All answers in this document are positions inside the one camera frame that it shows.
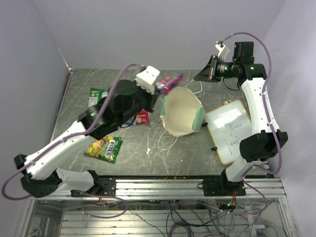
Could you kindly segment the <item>aluminium extrusion rail frame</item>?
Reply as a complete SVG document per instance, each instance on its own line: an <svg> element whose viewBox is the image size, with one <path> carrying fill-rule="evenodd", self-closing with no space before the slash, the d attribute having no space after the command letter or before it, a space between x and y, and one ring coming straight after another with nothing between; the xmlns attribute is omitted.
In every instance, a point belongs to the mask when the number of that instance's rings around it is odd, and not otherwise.
<svg viewBox="0 0 316 237"><path fill-rule="evenodd" d="M26 202L19 237L296 237L278 178L247 179L245 196L205 197L207 176L113 176L114 197L60 190Z"/></svg>

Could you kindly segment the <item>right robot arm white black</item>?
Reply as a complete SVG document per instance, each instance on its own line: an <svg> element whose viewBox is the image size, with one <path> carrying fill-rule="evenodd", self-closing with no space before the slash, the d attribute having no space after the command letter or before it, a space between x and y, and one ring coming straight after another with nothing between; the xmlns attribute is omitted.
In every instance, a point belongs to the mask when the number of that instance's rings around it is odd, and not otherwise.
<svg viewBox="0 0 316 237"><path fill-rule="evenodd" d="M229 49L223 41L215 47L219 53L212 55L205 68L195 76L196 81L219 82L237 79L237 86L245 94L252 122L252 134L239 141L239 156L220 175L208 177L198 185L207 197L241 192L243 178L251 170L263 169L261 164L281 154L288 140L287 132L279 129L271 109L266 85L268 76L263 64L254 62L254 43L236 42L232 62L225 62Z"/></svg>

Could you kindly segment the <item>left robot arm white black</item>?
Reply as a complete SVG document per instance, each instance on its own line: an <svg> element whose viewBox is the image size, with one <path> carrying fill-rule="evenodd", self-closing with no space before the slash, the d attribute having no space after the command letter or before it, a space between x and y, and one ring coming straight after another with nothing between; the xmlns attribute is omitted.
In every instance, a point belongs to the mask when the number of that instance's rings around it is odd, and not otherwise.
<svg viewBox="0 0 316 237"><path fill-rule="evenodd" d="M76 172L59 166L72 153L117 131L141 110L152 112L158 96L155 83L145 79L115 82L106 97L83 112L58 138L32 155L15 157L16 166L23 173L23 189L35 198L56 190L71 190L76 197L84 192L95 196L104 191L108 182L94 170Z"/></svg>

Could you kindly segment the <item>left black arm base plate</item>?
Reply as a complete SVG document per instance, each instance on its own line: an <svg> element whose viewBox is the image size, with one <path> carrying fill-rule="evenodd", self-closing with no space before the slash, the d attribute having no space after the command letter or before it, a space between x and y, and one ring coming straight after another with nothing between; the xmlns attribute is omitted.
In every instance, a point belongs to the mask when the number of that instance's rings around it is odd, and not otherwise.
<svg viewBox="0 0 316 237"><path fill-rule="evenodd" d="M116 181L113 178L101 178L92 188L87 191L71 190L71 197L92 197L104 196L114 197L116 194Z"/></svg>

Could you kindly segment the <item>green yellow snack box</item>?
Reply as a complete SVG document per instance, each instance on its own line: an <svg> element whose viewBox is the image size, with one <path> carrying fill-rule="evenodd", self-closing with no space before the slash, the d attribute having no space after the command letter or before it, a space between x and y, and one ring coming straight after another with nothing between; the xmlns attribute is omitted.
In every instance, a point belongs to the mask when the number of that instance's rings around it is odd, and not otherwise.
<svg viewBox="0 0 316 237"><path fill-rule="evenodd" d="M98 104L98 102L108 95L108 91L104 89L91 88L88 99L88 107Z"/></svg>

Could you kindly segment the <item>red snack packet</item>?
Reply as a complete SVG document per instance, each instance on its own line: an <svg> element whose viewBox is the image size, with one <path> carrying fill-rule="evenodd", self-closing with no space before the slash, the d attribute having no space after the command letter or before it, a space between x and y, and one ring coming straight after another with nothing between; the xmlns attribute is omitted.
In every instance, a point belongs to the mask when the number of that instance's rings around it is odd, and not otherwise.
<svg viewBox="0 0 316 237"><path fill-rule="evenodd" d="M136 115L135 123L136 123L136 125L142 125L142 124L148 125L149 124L149 112L146 110L140 111Z"/></svg>

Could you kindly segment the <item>purple pink candy tube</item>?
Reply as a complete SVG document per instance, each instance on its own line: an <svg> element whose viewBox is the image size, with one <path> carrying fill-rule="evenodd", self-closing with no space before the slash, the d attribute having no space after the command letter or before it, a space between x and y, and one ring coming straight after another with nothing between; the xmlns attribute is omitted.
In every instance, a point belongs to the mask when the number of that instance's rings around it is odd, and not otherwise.
<svg viewBox="0 0 316 237"><path fill-rule="evenodd" d="M175 88L183 79L183 74L177 74L174 77L166 77L156 83L156 90L163 95L167 95Z"/></svg>

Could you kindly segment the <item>white whiteboard wooden frame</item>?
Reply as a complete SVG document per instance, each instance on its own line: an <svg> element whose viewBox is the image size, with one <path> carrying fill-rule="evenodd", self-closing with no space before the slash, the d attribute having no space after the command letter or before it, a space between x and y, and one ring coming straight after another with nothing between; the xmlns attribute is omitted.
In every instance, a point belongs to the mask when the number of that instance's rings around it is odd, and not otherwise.
<svg viewBox="0 0 316 237"><path fill-rule="evenodd" d="M215 151L223 165L233 163L240 155L241 141L251 135L252 124L240 100L228 102L208 113L205 122Z"/></svg>

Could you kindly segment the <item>green Fox's candy packet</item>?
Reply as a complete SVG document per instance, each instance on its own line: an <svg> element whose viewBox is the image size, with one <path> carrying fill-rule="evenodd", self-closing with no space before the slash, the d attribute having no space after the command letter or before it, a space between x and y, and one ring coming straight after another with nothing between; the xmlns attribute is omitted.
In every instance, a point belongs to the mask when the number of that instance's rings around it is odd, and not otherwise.
<svg viewBox="0 0 316 237"><path fill-rule="evenodd" d="M101 140L87 146L85 157L99 159L115 164L122 145L122 138L117 136L105 136Z"/></svg>

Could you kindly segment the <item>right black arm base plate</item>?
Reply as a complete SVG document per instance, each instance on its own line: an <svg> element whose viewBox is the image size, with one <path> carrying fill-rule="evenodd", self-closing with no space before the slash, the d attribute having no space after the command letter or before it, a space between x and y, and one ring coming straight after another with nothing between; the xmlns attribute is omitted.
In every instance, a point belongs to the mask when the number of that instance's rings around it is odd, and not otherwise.
<svg viewBox="0 0 316 237"><path fill-rule="evenodd" d="M197 188L203 190L205 197L246 195L242 181L230 182L224 176L207 176L197 184Z"/></svg>

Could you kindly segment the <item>green printed paper bag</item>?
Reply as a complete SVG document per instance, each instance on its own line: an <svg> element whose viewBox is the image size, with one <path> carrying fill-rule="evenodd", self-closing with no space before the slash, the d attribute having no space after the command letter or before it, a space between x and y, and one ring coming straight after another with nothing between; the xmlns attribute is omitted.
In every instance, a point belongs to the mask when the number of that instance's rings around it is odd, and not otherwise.
<svg viewBox="0 0 316 237"><path fill-rule="evenodd" d="M203 92L200 90L192 92L187 86L176 87L163 99L160 110L160 119L164 132L178 138L196 133L200 130L205 118L205 109L197 97Z"/></svg>

